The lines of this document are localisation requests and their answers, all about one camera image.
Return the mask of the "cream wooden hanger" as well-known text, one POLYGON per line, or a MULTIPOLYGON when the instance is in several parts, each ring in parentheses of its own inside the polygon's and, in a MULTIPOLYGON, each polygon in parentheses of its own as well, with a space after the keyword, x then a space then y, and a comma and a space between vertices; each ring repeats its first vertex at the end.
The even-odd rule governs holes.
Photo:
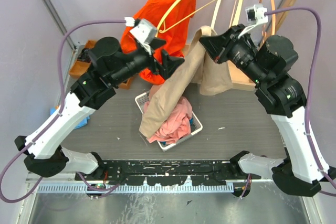
POLYGON ((242 11, 242 5, 244 0, 235 0, 232 15, 229 22, 229 27, 235 26, 238 24, 240 19, 240 14, 242 11))

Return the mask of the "yellow hanger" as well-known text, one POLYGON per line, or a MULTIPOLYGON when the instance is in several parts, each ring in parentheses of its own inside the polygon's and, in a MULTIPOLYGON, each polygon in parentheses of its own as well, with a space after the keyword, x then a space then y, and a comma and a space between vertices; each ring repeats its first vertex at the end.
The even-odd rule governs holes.
POLYGON ((196 7, 196 0, 192 0, 192 4, 194 7, 192 7, 192 10, 185 14, 185 16, 179 18, 178 20, 174 21, 170 25, 167 24, 167 19, 169 16, 172 15, 173 12, 181 12, 183 7, 187 7, 187 0, 175 0, 172 5, 167 9, 167 11, 163 14, 162 18, 158 22, 157 25, 157 36, 160 34, 167 33, 171 29, 175 28, 177 25, 181 24, 182 22, 192 18, 197 12, 203 10, 205 7, 208 7, 210 4, 215 3, 216 0, 211 0, 208 3, 202 5, 201 7, 196 7))

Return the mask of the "orange red t shirt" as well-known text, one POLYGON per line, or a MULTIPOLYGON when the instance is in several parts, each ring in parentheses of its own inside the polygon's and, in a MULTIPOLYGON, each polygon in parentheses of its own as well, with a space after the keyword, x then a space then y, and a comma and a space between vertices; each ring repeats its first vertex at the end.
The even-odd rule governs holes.
MULTIPOLYGON (((163 15, 176 0, 148 0, 147 3, 134 15, 134 18, 146 19, 157 26, 163 15)), ((166 44, 162 47, 170 56, 183 57, 182 49, 186 44, 188 25, 196 10, 196 0, 181 0, 165 18, 158 37, 166 44)))

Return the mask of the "pink t shirt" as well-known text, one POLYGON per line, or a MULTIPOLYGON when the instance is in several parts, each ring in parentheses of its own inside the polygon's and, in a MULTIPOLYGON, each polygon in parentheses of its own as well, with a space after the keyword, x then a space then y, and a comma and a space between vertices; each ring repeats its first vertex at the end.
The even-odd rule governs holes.
POLYGON ((149 143, 176 144, 179 139, 191 133, 191 119, 192 106, 186 97, 181 97, 167 120, 153 136, 147 137, 146 140, 149 143))

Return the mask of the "beige t shirt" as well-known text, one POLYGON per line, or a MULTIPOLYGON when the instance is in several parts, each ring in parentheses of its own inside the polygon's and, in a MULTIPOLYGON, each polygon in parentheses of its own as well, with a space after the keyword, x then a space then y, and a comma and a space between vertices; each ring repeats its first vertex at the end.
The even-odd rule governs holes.
POLYGON ((233 87, 228 63, 214 63, 199 42, 201 37, 216 35, 213 28, 202 26, 194 35, 184 63, 157 90, 150 92, 150 102, 144 110, 139 128, 144 136, 154 135, 190 83, 198 83, 200 94, 210 96, 233 87))

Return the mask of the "teal blue t shirt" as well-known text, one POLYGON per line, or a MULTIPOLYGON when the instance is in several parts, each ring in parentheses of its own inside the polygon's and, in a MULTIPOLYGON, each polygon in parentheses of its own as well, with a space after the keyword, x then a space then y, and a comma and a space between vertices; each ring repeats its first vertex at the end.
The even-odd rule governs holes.
MULTIPOLYGON (((194 124, 194 118, 190 119, 190 127, 191 127, 191 133, 196 130, 196 126, 194 124)), ((168 143, 167 142, 161 142, 160 145, 166 147, 166 146, 168 146, 168 143)))

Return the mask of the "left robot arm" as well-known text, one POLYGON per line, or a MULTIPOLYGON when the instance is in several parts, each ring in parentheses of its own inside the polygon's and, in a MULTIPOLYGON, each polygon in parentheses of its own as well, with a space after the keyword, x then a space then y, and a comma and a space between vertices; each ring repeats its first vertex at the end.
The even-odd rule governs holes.
POLYGON ((116 38, 98 40, 87 51, 90 67, 71 86, 64 104, 36 132, 15 139, 18 150, 28 148, 24 151, 27 170, 43 178, 61 172, 81 172, 93 180, 101 179, 106 165, 96 152, 74 152, 62 147, 61 143, 84 118, 112 98, 119 85, 130 77, 149 68, 168 79, 184 58, 171 57, 161 49, 162 61, 157 61, 153 53, 164 44, 165 40, 155 38, 146 47, 137 44, 136 50, 124 54, 116 38))

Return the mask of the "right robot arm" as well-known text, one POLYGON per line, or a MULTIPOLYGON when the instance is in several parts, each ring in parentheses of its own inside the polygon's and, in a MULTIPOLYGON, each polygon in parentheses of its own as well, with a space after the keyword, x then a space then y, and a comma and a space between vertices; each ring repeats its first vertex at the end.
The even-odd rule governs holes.
POLYGON ((274 159, 242 151, 230 159, 230 172, 237 179, 255 174, 273 180, 288 195, 313 197, 321 191, 321 182, 335 178, 335 168, 311 150, 316 141, 305 123, 307 98, 302 85, 288 73, 298 54, 288 38, 278 35, 258 48, 244 28, 233 26, 199 42, 215 63, 232 62, 255 84, 255 95, 275 122, 287 156, 274 159))

